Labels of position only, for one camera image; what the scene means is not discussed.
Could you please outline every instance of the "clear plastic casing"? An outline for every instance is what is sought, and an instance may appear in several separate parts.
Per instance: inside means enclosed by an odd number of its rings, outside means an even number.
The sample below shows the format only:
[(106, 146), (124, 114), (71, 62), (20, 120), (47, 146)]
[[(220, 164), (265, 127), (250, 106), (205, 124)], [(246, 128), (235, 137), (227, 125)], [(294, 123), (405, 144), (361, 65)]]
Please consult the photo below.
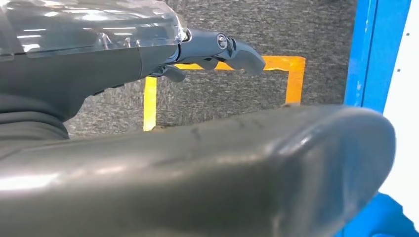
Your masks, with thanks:
[(3, 60), (175, 45), (187, 37), (182, 17), (157, 0), (0, 0), (0, 8)]

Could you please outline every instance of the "metal screw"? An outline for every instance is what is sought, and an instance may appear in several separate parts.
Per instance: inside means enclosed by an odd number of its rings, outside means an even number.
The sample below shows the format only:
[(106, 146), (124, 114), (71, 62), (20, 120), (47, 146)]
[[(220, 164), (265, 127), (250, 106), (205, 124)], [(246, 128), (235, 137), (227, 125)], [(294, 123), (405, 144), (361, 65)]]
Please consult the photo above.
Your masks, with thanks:
[(218, 46), (221, 49), (226, 49), (227, 48), (228, 43), (227, 43), (226, 36), (224, 36), (224, 35), (218, 35), (218, 40), (217, 41), (218, 41)]

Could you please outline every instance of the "blue panel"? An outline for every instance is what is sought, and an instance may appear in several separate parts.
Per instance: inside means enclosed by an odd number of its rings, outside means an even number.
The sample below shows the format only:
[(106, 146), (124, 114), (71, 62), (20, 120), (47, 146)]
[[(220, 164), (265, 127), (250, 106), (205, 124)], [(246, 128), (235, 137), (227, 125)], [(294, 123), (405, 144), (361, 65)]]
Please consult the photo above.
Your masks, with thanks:
[[(410, 2), (359, 0), (345, 104), (383, 112)], [(403, 215), (401, 205), (387, 195), (378, 194), (335, 237), (419, 237), (419, 234)]]
[(343, 233), (343, 237), (419, 237), (402, 206), (384, 194), (378, 194)]
[(362, 105), (376, 9), (377, 0), (358, 1), (344, 100), (346, 105)]
[(410, 1), (378, 1), (363, 107), (384, 111)]

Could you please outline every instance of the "yellow tape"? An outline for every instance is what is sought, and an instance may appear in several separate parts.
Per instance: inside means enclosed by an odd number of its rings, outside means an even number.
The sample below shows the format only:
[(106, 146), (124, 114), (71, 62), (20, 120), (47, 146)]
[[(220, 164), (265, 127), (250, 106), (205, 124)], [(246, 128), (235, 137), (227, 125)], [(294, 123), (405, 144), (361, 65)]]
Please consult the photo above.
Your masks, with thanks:
[[(263, 56), (266, 62), (264, 71), (287, 71), (288, 83), (286, 103), (300, 103), (304, 81), (305, 58), (299, 56)], [(179, 64), (184, 70), (202, 70), (196, 64)], [(219, 63), (215, 70), (233, 70), (225, 63)], [(146, 78), (144, 88), (144, 131), (150, 131), (156, 126), (157, 79)]]
[(147, 77), (144, 86), (144, 131), (156, 126), (157, 78)]

